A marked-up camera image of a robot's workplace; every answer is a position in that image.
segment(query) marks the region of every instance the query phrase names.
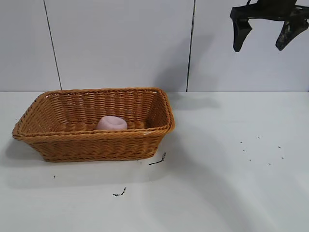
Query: black robotic claw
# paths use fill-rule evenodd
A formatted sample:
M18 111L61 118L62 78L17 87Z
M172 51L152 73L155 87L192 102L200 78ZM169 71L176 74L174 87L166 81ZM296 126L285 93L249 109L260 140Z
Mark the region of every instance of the black robotic claw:
M281 51L292 39L309 27L309 7L295 5L297 0L258 0L255 4L233 7L231 19L234 26L234 49L239 52L252 30L249 19L261 18L284 21L276 47Z

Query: debris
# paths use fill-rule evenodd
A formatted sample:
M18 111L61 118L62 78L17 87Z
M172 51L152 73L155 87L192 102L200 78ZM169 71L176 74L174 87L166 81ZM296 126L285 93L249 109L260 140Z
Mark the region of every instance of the debris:
M122 196L126 191L126 187L124 188L124 191L121 194L113 194L113 196L118 197L118 196Z
M153 165L153 164L157 164L157 163L163 162L164 159L165 159L165 156L166 156L166 152L163 153L163 155L162 155L162 160L160 160L160 161L158 161L158 162L155 162L155 163L150 163L149 165Z

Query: small twig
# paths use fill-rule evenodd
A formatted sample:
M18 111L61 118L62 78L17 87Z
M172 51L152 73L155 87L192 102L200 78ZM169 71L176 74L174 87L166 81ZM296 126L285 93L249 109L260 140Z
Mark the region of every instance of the small twig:
M163 162L164 159L165 159L165 156L166 156L166 152L163 153L163 155L162 155L162 160L160 160L160 161L158 161L158 162L155 162L155 163L150 163L149 165L153 165L153 164L157 164L157 163Z
M122 196L126 191L126 187L124 188L124 191L121 194L113 194L113 196L118 197L118 196Z

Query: basket rim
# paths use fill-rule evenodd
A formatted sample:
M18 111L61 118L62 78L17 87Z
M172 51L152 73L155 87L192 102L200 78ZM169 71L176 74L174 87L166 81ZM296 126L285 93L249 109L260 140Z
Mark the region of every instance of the basket rim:
M35 108L44 101L49 95L53 94L68 94L68 93L101 93L101 92L124 92L124 91L155 91L161 94L165 102L165 110L168 115L168 123L162 127L154 127L147 129L129 129L129 130L80 130L72 132L37 132L37 133L24 133L20 129L22 125L33 114ZM169 99L165 91L155 87L128 87L128 88L101 88L101 89L71 89L71 90L54 90L40 94L34 102L29 106L23 116L16 123L12 135L15 139L29 142L47 142L47 141L60 141L60 140L91 140L91 139L113 139L113 138L140 138L140 137L157 137L171 132L175 127L175 122L172 110L169 104Z

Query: woven texture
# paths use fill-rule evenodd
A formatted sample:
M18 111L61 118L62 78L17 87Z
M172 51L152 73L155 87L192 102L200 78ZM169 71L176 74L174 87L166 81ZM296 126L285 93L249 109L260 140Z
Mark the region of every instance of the woven texture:
M123 118L128 130L95 130L103 116ZM12 134L48 162L139 160L153 156L174 127L157 88L59 90L38 96Z

